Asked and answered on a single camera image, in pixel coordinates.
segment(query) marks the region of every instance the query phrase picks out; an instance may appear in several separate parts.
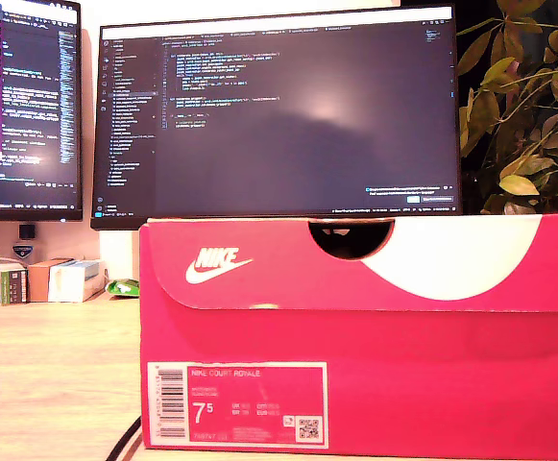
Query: red shoe box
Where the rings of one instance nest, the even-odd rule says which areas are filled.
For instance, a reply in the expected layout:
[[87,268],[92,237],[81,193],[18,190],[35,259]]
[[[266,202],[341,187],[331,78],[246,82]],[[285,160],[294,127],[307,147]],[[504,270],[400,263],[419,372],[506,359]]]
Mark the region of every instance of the red shoe box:
[[148,448],[558,459],[558,215],[399,218],[358,260],[156,221],[140,281]]

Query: desk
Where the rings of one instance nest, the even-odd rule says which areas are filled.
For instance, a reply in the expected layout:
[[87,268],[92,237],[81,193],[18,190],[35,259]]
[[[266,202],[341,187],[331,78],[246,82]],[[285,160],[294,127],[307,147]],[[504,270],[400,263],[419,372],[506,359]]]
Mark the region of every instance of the desk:
[[[139,303],[0,305],[0,461],[102,461],[140,414]],[[399,461],[146,450],[132,461]]]

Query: wall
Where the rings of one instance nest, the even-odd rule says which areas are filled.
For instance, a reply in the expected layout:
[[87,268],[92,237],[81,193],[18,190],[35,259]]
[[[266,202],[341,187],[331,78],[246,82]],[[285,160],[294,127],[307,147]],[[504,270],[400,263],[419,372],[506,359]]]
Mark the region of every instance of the wall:
[[[145,0],[80,0],[83,33],[83,163],[85,216],[81,223],[40,223],[37,227],[45,257],[101,257],[112,278],[137,276],[137,232],[96,232],[89,226],[94,147],[95,86],[99,26],[102,24],[185,20],[283,12],[315,12],[397,6],[400,0],[206,0],[182,2]],[[0,255],[12,256],[17,223],[0,223]]]

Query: green object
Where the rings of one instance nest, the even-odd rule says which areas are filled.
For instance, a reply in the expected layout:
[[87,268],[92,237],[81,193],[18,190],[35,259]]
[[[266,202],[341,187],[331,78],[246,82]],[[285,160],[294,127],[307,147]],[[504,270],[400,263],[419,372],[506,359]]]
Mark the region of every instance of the green object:
[[139,298],[140,282],[133,279],[113,280],[106,286],[106,291],[114,296]]

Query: monitor screen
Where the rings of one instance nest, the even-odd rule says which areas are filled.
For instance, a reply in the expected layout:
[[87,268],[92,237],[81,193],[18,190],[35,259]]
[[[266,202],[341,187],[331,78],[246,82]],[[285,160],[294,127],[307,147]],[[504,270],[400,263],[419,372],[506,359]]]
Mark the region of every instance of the monitor screen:
[[453,8],[101,29],[91,226],[458,214]]
[[80,220],[80,6],[0,0],[0,220]]

